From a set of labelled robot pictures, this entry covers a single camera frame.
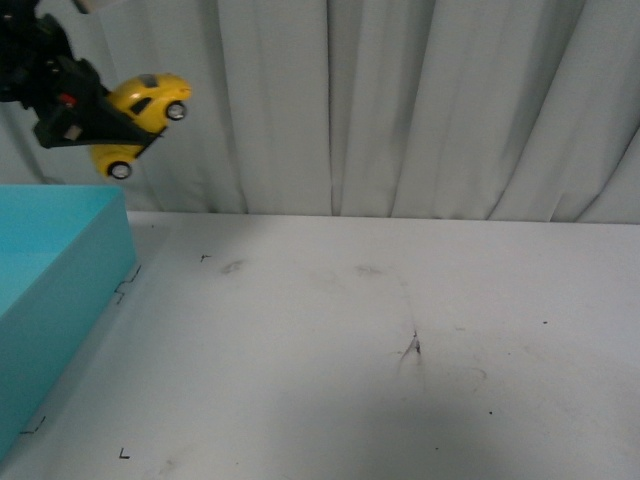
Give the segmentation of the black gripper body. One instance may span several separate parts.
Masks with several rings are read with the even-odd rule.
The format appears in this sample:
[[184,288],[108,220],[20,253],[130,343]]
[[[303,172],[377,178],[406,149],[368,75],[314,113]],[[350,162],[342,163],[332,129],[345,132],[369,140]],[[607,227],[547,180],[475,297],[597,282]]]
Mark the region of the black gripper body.
[[1,101],[42,113],[81,105],[81,69],[57,19],[36,1],[1,3]]

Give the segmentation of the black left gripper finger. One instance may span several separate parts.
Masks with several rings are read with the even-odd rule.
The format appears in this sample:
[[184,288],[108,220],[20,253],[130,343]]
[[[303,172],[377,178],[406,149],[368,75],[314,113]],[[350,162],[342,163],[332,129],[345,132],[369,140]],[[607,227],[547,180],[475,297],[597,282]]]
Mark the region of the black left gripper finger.
[[57,57],[44,65],[44,99],[33,131],[45,148],[77,145],[149,146],[156,135],[136,125],[107,99],[108,90],[86,60]]

